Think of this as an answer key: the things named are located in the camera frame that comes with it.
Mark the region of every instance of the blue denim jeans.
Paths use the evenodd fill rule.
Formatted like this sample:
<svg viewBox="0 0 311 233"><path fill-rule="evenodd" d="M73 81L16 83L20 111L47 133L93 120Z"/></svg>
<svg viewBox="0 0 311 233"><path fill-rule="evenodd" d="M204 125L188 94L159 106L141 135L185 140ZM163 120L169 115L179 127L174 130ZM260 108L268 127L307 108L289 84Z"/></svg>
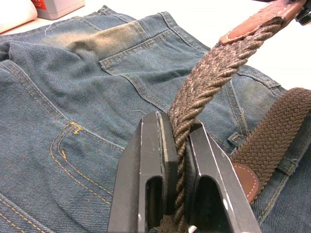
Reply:
<svg viewBox="0 0 311 233"><path fill-rule="evenodd" d="M167 12L106 6L0 37L0 232L106 232L140 118L166 112L208 50ZM230 155L285 91L244 66L199 119ZM309 114L252 205L264 233L311 232L310 129Z"/></svg>

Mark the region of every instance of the metal tool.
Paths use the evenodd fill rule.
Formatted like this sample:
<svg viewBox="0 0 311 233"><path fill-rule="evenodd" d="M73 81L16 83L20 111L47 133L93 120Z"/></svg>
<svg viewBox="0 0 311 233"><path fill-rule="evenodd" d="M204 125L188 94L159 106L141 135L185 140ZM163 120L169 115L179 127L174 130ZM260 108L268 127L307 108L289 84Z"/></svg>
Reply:
<svg viewBox="0 0 311 233"><path fill-rule="evenodd" d="M201 122L186 153L186 217L202 233L260 233L227 155ZM147 233L173 213L178 158L171 124L161 112L145 115L118 166L108 233Z"/></svg>

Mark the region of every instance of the braided belt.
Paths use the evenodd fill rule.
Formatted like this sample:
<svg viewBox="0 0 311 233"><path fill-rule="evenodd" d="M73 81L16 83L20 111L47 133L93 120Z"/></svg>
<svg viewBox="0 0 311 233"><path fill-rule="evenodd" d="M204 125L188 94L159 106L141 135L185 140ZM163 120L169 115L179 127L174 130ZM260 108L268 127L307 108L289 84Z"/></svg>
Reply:
<svg viewBox="0 0 311 233"><path fill-rule="evenodd" d="M216 46L193 68L176 95L169 118L179 159L177 197L174 216L165 216L159 232L183 233L185 219L186 140L196 117L239 67L247 62L263 42L287 26L301 11L306 0L289 3L277 0L223 36ZM311 91L289 90L268 111L261 123L234 152L231 161L250 167L265 187L305 116L311 109Z"/></svg>

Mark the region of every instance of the white object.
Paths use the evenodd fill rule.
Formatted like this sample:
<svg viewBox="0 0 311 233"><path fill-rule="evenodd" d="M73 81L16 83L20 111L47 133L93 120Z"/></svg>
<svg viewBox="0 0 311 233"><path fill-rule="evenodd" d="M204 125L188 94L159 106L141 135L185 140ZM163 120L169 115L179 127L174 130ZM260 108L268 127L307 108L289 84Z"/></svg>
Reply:
<svg viewBox="0 0 311 233"><path fill-rule="evenodd" d="M32 0L39 18L58 19L85 6L85 0Z"/></svg>
<svg viewBox="0 0 311 233"><path fill-rule="evenodd" d="M37 18L37 11L30 0L0 2L0 33Z"/></svg>

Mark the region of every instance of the brown leather tab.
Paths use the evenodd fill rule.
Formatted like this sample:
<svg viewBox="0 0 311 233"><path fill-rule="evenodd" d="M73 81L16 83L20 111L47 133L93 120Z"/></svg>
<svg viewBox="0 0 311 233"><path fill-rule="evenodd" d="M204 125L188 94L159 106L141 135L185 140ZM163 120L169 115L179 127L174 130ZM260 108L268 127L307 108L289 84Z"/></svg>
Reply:
<svg viewBox="0 0 311 233"><path fill-rule="evenodd" d="M260 191L260 183L255 172L244 164L232 164L242 185L243 191L249 203L252 203Z"/></svg>
<svg viewBox="0 0 311 233"><path fill-rule="evenodd" d="M284 28L295 16L302 10L307 0L298 0L289 3L289 0L276 0L267 4L258 13L251 16L235 29L229 31L220 38L222 44L230 44L238 40L244 39L248 35L253 35L261 26L269 25L276 21L283 20Z"/></svg>

